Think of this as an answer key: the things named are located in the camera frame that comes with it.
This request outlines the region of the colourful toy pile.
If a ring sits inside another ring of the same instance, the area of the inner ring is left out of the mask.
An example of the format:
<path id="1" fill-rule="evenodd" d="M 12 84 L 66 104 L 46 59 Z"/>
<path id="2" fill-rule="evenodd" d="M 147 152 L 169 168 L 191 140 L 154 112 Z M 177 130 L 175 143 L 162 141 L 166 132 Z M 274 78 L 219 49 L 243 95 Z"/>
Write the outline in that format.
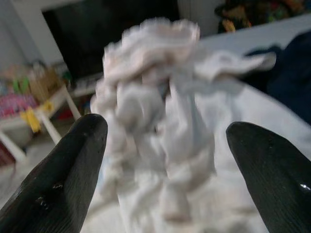
<path id="1" fill-rule="evenodd" d="M 221 34 L 287 19 L 294 12 L 284 0 L 225 0 L 214 14 L 219 18 L 217 33 Z"/>

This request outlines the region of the cream white shirt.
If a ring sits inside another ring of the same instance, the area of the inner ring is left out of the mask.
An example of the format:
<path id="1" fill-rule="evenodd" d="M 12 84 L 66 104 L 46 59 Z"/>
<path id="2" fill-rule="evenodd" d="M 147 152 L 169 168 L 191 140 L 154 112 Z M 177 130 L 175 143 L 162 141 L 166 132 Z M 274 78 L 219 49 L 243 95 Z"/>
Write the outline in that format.
<path id="1" fill-rule="evenodd" d="M 91 111 L 108 123 L 99 187 L 126 233 L 252 233 L 256 207 L 227 147 L 238 110 L 216 84 L 271 69 L 274 54 L 197 47 L 197 24 L 150 19 L 104 50 Z"/>

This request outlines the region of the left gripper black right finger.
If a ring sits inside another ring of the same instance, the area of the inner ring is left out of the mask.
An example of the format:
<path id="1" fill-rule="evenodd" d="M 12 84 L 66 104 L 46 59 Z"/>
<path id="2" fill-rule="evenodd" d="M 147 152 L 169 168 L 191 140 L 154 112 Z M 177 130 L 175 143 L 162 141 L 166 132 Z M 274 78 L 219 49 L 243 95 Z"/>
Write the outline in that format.
<path id="1" fill-rule="evenodd" d="M 252 123 L 231 123 L 226 138 L 269 233 L 311 233 L 311 161 Z"/>

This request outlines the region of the white children's table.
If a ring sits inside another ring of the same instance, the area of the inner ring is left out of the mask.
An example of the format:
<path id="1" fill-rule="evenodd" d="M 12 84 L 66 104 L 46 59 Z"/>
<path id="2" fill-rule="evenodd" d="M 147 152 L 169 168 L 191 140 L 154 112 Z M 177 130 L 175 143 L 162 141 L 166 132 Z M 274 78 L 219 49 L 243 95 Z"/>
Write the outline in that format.
<path id="1" fill-rule="evenodd" d="M 51 117 L 64 105 L 64 103 L 68 104 L 75 120 L 81 117 L 80 112 L 65 86 L 62 86 L 48 100 L 32 110 L 34 119 L 38 121 L 39 125 L 44 125 L 55 144 L 61 140 L 62 136 L 52 124 Z M 21 112 L 17 116 L 0 119 L 0 142 L 6 146 L 17 164 L 23 163 L 26 160 L 26 153 L 5 134 L 5 131 L 17 129 L 24 125 L 30 126 L 30 123 L 23 119 L 22 115 L 26 115 L 26 113 Z"/>

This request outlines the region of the light blue folding table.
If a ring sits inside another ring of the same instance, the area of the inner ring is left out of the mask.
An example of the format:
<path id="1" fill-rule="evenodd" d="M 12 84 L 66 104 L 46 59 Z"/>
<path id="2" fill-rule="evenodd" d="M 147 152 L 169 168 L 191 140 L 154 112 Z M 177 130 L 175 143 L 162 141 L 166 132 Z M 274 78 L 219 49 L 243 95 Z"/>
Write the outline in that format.
<path id="1" fill-rule="evenodd" d="M 311 14 L 282 20 L 279 22 L 244 29 L 236 33 L 214 35 L 204 38 L 199 46 L 210 52 L 226 50 L 243 58 L 253 50 L 267 49 L 273 45 L 282 49 L 299 34 L 311 31 Z M 275 98 L 236 80 L 221 81 L 212 86 L 214 90 L 230 94 L 235 103 L 237 116 L 225 124 L 248 122 L 266 128 L 289 140 L 311 161 L 311 124 Z M 225 144 L 231 153 L 227 138 Z"/>

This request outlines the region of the navy garment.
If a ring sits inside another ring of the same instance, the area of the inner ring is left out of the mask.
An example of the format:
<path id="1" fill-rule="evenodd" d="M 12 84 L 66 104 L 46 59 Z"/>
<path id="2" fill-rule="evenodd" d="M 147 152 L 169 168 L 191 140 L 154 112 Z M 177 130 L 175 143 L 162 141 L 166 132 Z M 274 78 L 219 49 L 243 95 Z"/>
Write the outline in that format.
<path id="1" fill-rule="evenodd" d="M 244 82 L 275 98 L 311 124 L 311 31 L 297 35 L 286 48 L 273 45 L 245 56 L 274 53 L 276 62 L 268 71 L 257 71 Z"/>

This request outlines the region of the black television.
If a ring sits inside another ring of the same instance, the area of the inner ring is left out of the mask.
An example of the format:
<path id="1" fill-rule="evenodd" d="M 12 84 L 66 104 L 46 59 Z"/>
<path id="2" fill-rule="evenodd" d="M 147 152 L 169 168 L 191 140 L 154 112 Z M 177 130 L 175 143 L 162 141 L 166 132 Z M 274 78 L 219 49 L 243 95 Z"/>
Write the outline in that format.
<path id="1" fill-rule="evenodd" d="M 79 0 L 42 14 L 74 81 L 101 73 L 105 46 L 125 30 L 150 18 L 180 18 L 177 0 Z"/>

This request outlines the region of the yellow toy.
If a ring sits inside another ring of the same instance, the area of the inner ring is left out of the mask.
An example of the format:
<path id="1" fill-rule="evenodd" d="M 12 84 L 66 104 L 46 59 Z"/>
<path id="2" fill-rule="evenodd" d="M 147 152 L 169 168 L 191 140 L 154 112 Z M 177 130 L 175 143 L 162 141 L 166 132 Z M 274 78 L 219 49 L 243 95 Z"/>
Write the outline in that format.
<path id="1" fill-rule="evenodd" d="M 20 117 L 27 123 L 34 133 L 41 130 L 41 125 L 32 108 L 28 108 L 24 112 L 20 112 Z"/>

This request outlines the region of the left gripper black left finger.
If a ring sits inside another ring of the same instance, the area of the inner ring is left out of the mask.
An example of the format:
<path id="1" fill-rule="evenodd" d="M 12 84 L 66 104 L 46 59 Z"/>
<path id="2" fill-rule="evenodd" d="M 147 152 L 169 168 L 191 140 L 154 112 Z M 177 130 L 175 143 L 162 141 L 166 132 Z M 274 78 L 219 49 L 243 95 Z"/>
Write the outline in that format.
<path id="1" fill-rule="evenodd" d="M 80 117 L 0 209 L 0 233 L 80 233 L 107 133 L 101 115 Z"/>

